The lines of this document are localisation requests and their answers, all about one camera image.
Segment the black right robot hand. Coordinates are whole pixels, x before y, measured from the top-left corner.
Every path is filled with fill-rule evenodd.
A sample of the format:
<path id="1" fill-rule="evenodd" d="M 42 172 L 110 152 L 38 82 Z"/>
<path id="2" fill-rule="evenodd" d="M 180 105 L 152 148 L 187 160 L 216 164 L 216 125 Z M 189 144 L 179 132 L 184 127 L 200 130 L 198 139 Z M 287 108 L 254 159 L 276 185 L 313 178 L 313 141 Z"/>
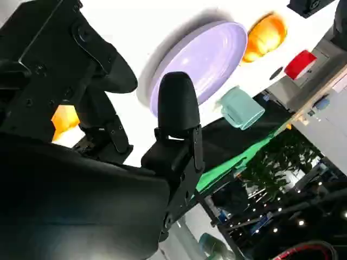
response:
<path id="1" fill-rule="evenodd" d="M 203 173 L 188 74 L 163 76 L 141 167 L 107 92 L 137 79 L 79 1 L 26 1 L 1 27 L 1 259 L 147 259 Z"/>

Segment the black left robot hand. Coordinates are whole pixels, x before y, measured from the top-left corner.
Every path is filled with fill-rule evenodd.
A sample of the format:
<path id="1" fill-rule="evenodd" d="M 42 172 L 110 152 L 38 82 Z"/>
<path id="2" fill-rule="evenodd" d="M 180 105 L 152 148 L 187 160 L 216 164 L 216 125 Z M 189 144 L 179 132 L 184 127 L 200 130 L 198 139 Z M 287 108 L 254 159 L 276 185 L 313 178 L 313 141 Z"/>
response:
<path id="1" fill-rule="evenodd" d="M 340 0 L 335 12 L 333 38 L 331 42 L 346 51 L 347 37 L 347 0 Z"/>

